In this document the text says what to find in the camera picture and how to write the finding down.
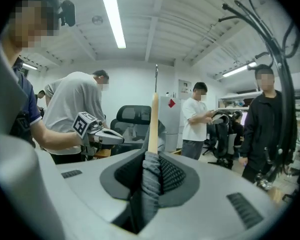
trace navy shirt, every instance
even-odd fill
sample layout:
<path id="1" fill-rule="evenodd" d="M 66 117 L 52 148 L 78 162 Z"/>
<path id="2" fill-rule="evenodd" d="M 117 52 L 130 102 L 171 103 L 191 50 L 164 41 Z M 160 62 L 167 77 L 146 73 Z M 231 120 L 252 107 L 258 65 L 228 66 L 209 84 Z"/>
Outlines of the navy shirt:
<path id="1" fill-rule="evenodd" d="M 38 110 L 36 103 L 34 88 L 32 84 L 28 81 L 28 79 L 26 79 L 25 76 L 22 73 L 20 73 L 16 68 L 14 68 L 13 71 L 16 74 L 16 76 L 19 77 L 19 84 L 27 95 L 27 101 L 25 102 L 22 111 L 28 113 L 29 123 L 31 126 L 34 123 L 41 120 L 40 111 Z"/>

